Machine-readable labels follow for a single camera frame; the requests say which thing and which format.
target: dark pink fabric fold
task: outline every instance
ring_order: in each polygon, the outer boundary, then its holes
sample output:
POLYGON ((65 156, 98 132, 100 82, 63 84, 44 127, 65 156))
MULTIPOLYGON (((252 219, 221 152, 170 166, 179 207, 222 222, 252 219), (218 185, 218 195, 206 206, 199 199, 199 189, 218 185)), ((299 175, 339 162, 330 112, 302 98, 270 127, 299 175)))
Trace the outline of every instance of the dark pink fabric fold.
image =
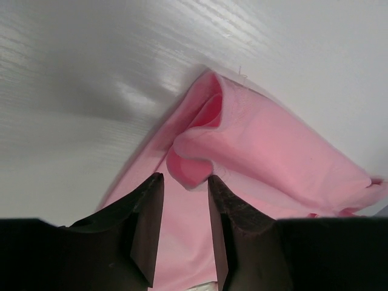
POLYGON ((368 174, 270 99, 207 72, 105 202, 165 175, 156 291, 216 281, 206 179, 215 173, 273 218, 343 216, 381 200, 368 174))

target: shiny surface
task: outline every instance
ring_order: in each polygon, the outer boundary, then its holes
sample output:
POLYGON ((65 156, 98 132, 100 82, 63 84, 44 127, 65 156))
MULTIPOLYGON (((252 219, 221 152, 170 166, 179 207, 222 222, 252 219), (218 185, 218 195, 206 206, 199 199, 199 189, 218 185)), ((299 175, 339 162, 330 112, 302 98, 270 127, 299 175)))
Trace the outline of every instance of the shiny surface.
POLYGON ((386 1, 2 0, 0 8, 0 216, 68 224, 93 212, 206 67, 276 96, 388 177, 386 1))

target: pink towel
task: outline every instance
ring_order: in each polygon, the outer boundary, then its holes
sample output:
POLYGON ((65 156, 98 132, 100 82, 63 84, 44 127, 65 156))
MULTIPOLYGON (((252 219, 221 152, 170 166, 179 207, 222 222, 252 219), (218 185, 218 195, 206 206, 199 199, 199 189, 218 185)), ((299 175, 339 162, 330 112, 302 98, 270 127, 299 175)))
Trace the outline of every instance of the pink towel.
POLYGON ((216 281, 211 173, 273 218, 351 215, 388 192, 282 107, 214 72, 192 85, 104 205, 153 172, 165 177, 155 291, 216 281))

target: wrinkled fabric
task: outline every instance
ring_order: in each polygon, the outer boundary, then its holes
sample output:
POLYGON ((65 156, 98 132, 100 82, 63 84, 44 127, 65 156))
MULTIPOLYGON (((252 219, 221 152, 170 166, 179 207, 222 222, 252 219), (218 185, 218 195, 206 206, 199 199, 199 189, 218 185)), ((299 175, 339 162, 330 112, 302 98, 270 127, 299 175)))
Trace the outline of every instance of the wrinkled fabric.
POLYGON ((109 194, 165 177, 154 289, 216 281, 206 179, 214 173, 272 218, 347 216, 387 195, 317 133, 270 99, 203 74, 109 194))

